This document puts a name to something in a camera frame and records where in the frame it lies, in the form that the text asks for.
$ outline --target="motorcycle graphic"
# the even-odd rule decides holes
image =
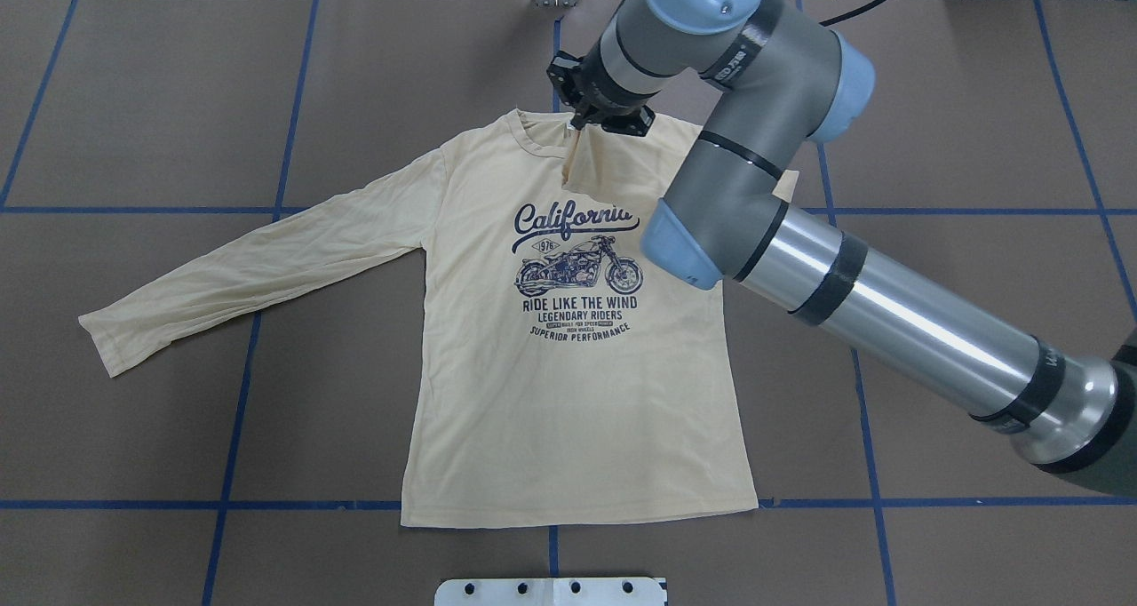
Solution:
[[[621,258],[612,249],[616,238],[594,234],[586,242],[563,254],[545,255],[541,260],[524,260],[514,285],[526,298],[548,293],[553,289],[591,289],[600,275],[600,265],[608,258],[604,279],[613,291],[632,294],[644,283],[644,272],[633,258]]]

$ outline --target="graphic print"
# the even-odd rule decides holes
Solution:
[[[548,209],[524,205],[514,217],[518,234],[513,252],[530,244],[540,254],[521,260],[513,287],[524,294],[521,310],[531,315],[530,334],[555,342],[595,342],[631,331],[630,310],[639,306],[636,293],[644,285],[644,272],[637,260],[619,255],[617,233],[638,229],[640,222],[628,210],[616,208],[579,209],[576,201],[553,201]],[[581,234],[589,234],[578,242]],[[574,242],[568,250],[556,252],[562,242]],[[615,294],[589,291],[589,294],[556,294],[562,289],[599,287],[600,275]]]
[[[633,258],[621,258],[612,249],[616,238],[594,234],[588,242],[573,246],[564,254],[546,255],[542,260],[525,260],[517,271],[514,285],[526,298],[548,293],[553,289],[591,289],[596,287],[600,265],[608,258],[604,279],[613,291],[632,294],[644,282],[644,272]]]

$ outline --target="long-sleeve shirt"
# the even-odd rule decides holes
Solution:
[[[114,376],[174,340],[421,247],[423,364],[404,525],[755,508],[721,287],[692,289],[639,250],[697,133],[659,116],[645,138],[595,127],[578,136],[567,116],[509,111],[80,322]],[[616,205],[570,190],[601,185],[622,185]]]

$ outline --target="black tape band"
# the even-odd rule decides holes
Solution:
[[[1120,362],[1121,364],[1129,364],[1129,366],[1137,366],[1137,348],[1129,346],[1122,346],[1118,348],[1115,355],[1113,355],[1113,362]]]
[[[750,254],[750,258],[746,260],[745,265],[742,266],[742,271],[739,271],[738,274],[735,275],[736,282],[744,281],[744,279],[747,279],[748,275],[750,275],[750,271],[754,271],[754,265],[756,265],[760,258],[762,258],[763,254],[766,252],[767,247],[770,247],[770,242],[773,241],[774,234],[778,234],[778,230],[781,229],[781,222],[783,221],[783,218],[786,218],[786,210],[788,209],[789,205],[787,205],[787,202],[785,201],[778,206],[778,213],[775,213],[773,221],[770,223],[770,226],[766,226],[766,233],[763,234],[762,241],[758,242],[758,246],[756,247],[756,249],[754,249],[754,252]]]
[[[622,55],[624,55],[624,60],[626,60],[626,63],[631,64],[632,67],[636,68],[638,72],[644,73],[644,75],[649,76],[649,78],[666,80],[666,78],[670,78],[670,76],[673,76],[673,75],[662,75],[661,73],[650,72],[650,70],[647,70],[647,68],[641,67],[636,61],[636,59],[632,59],[632,56],[630,56],[628,53],[626,48],[624,48],[624,40],[621,39],[621,36],[620,36],[620,26],[619,26],[619,24],[615,27],[615,34],[616,34],[616,47],[620,47],[620,52],[622,52]]]
[[[646,105],[647,100],[655,96],[654,92],[649,96],[642,96],[642,93],[620,86],[616,80],[608,75],[608,69],[604,67],[598,51],[599,43],[581,60],[580,65],[580,80],[588,80],[588,83],[581,84],[578,91],[583,93],[588,103],[591,103],[604,115],[625,116]]]
[[[781,15],[782,6],[778,0],[763,0],[754,15],[742,24],[730,48],[723,51],[707,70],[699,73],[699,78],[717,88],[719,91],[730,91],[735,88],[735,80],[750,67],[758,51],[770,42]]]
[[[1115,366],[1113,373],[1118,379],[1118,396],[1113,399],[1113,410],[1110,412],[1109,420],[1105,420],[1105,425],[1078,453],[1053,464],[1036,464],[1040,471],[1053,475],[1081,471],[1101,459],[1124,435],[1134,416],[1134,381],[1128,372]]]
[[[764,169],[764,172],[766,172],[769,176],[774,177],[774,180],[778,180],[782,176],[782,173],[785,173],[783,169],[774,165],[773,161],[765,159],[763,156],[758,156],[758,153],[750,151],[750,149],[746,148],[746,146],[739,144],[735,140],[728,140],[728,138],[719,135],[719,133],[704,130],[699,133],[698,140],[706,141],[708,144],[715,144],[720,149],[725,149],[725,151],[736,153],[736,156],[746,160],[747,164],[756,165],[758,168]]]
[[[972,420],[987,424],[996,433],[1012,435],[1030,427],[1031,421],[1037,420],[1051,406],[1065,379],[1065,357],[1043,340],[1035,340],[1038,342],[1035,374],[1022,392],[1019,392],[1019,397],[998,413],[982,417],[972,415]]]
[[[856,279],[864,268],[865,257],[869,255],[869,246],[861,239],[848,233],[841,233],[841,246],[837,249],[837,257],[829,266],[829,273],[821,279],[818,289],[810,294],[805,302],[797,309],[789,312],[810,326],[818,326],[829,315],[833,315],[837,307],[849,297]]]

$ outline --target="shirt hem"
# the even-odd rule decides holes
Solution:
[[[758,508],[757,496],[730,498],[716,501],[684,501],[677,504],[624,505],[597,510],[471,510],[443,507],[416,507],[404,509],[399,523],[409,528],[429,529],[514,529],[553,526],[563,524],[649,524],[694,517],[709,517],[745,513]]]

